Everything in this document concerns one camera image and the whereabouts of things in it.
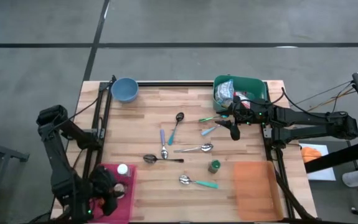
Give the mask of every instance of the pink tray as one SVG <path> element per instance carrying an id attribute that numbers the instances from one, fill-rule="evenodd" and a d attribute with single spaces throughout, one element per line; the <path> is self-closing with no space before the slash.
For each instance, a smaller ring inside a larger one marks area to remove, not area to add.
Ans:
<path id="1" fill-rule="evenodd" d="M 134 188 L 136 186 L 136 166 L 135 165 L 127 165 L 131 172 L 130 177 L 123 177 L 119 175 L 116 171 L 116 168 L 119 164 L 101 164 L 106 167 L 109 171 L 113 173 L 115 179 L 118 183 L 122 183 L 127 186 L 125 196 L 123 198 L 118 199 L 118 208 L 109 216 L 103 216 L 103 211 L 98 205 L 98 200 L 95 202 L 95 209 L 93 211 L 94 219 L 90 220 L 90 223 L 111 223 L 111 224 L 127 224 L 131 218 L 131 211 L 133 208 L 134 202 Z"/>

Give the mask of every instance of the orange tray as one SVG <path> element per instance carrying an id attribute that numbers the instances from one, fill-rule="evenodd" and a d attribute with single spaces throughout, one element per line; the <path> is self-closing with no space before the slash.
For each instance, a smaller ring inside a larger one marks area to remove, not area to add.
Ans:
<path id="1" fill-rule="evenodd" d="M 234 186 L 238 214 L 244 221 L 278 221 L 283 209 L 272 162 L 236 162 Z"/>

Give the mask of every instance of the spoon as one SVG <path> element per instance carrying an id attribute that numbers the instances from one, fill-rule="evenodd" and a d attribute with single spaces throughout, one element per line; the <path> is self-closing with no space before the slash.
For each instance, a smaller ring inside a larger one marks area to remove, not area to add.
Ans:
<path id="1" fill-rule="evenodd" d="M 162 143 L 162 151 L 161 151 L 162 159 L 167 159 L 167 156 L 169 154 L 167 153 L 167 150 L 165 148 L 165 131 L 163 129 L 161 129 L 161 143 Z"/>
<path id="2" fill-rule="evenodd" d="M 222 118 L 228 118 L 228 115 L 222 115 L 222 116 L 214 116 L 214 117 L 210 117 L 210 118 L 201 118 L 198 120 L 198 122 L 205 122 L 205 121 L 208 121 L 210 119 L 214 119 L 214 118 L 218 118 L 218 117 L 222 117 Z"/>
<path id="3" fill-rule="evenodd" d="M 204 152 L 210 151 L 214 148 L 214 145 L 212 145 L 211 143 L 205 143 L 199 147 L 195 147 L 192 149 L 179 149 L 179 150 L 175 150 L 174 152 L 187 152 L 187 151 L 193 151 L 193 150 L 202 150 Z"/>
<path id="4" fill-rule="evenodd" d="M 184 113 L 183 112 L 180 112 L 180 113 L 178 113 L 176 115 L 176 126 L 174 127 L 172 135 L 171 135 L 171 137 L 169 138 L 169 140 L 167 142 L 168 145 L 173 144 L 174 133 L 176 132 L 177 125 L 179 124 L 180 121 L 183 120 L 183 118 L 184 118 Z"/>
<path id="5" fill-rule="evenodd" d="M 152 154 L 147 154 L 147 155 L 143 156 L 143 159 L 148 164 L 154 164 L 158 160 L 184 162 L 184 159 L 158 159 L 155 155 L 152 155 Z"/>
<path id="6" fill-rule="evenodd" d="M 205 135 L 207 135 L 209 132 L 215 130 L 215 129 L 218 128 L 218 127 L 221 127 L 221 125 L 218 124 L 218 125 L 214 126 L 213 128 L 206 129 L 205 131 L 201 132 L 201 135 L 202 135 L 202 136 L 205 136 Z"/>
<path id="7" fill-rule="evenodd" d="M 190 177 L 188 177 L 186 175 L 181 175 L 179 177 L 179 181 L 180 181 L 180 183 L 186 184 L 186 185 L 189 185 L 191 182 L 193 182 L 193 183 L 203 185 L 203 186 L 206 186 L 206 187 L 210 187 L 210 188 L 213 188 L 213 189 L 218 189 L 219 188 L 218 184 L 215 184 L 215 183 L 212 183 L 212 182 L 206 182 L 206 181 L 191 180 Z"/>

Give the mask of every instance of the plastic bag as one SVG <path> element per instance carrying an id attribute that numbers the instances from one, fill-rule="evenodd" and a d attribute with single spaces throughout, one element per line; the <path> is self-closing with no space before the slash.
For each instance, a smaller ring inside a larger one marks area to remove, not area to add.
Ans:
<path id="1" fill-rule="evenodd" d="M 241 100 L 249 100 L 249 98 L 245 96 L 246 94 L 247 94 L 247 92 L 240 92 L 240 91 L 234 92 L 234 96 L 239 96 Z M 251 102 L 242 101 L 241 103 L 244 107 L 246 107 L 248 109 L 251 108 Z"/>
<path id="2" fill-rule="evenodd" d="M 219 84 L 215 92 L 215 100 L 224 108 L 228 108 L 233 101 L 234 87 L 233 80 Z"/>

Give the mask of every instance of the spoon handle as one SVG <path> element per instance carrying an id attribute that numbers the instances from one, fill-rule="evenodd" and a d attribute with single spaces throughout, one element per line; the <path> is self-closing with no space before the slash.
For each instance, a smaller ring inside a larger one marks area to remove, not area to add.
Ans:
<path id="1" fill-rule="evenodd" d="M 214 126 L 213 128 L 206 129 L 205 131 L 201 132 L 201 135 L 202 135 L 202 136 L 205 136 L 205 135 L 207 135 L 208 133 L 210 133 L 211 131 L 215 130 L 217 127 L 220 127 L 220 124 Z"/>
<path id="2" fill-rule="evenodd" d="M 193 151 L 193 150 L 197 150 L 197 149 L 200 149 L 201 147 L 195 147 L 195 148 L 192 148 L 192 149 L 179 149 L 179 150 L 175 150 L 173 152 L 187 152 L 187 151 Z"/>
<path id="3" fill-rule="evenodd" d="M 162 146 L 165 146 L 165 131 L 161 129 L 161 143 Z"/>
<path id="4" fill-rule="evenodd" d="M 219 117 L 219 116 L 214 116 L 214 117 L 210 117 L 210 118 L 201 118 L 201 119 L 198 120 L 198 122 L 205 122 L 205 121 L 208 121 L 210 119 L 217 118 L 217 117 Z"/>
<path id="5" fill-rule="evenodd" d="M 184 159 L 164 159 L 167 161 L 174 161 L 174 162 L 184 162 Z"/>
<path id="6" fill-rule="evenodd" d="M 210 188 L 213 188 L 213 189 L 218 189 L 219 188 L 219 185 L 215 184 L 213 182 L 198 181 L 198 180 L 196 180 L 194 182 L 199 184 L 199 185 L 203 185 L 203 186 L 210 187 Z"/>
<path id="7" fill-rule="evenodd" d="M 174 133 L 176 132 L 176 128 L 177 128 L 177 125 L 176 125 L 176 127 L 174 127 L 172 135 L 171 135 L 171 137 L 169 138 L 169 140 L 167 142 L 167 144 L 170 145 L 170 146 L 173 144 Z"/>

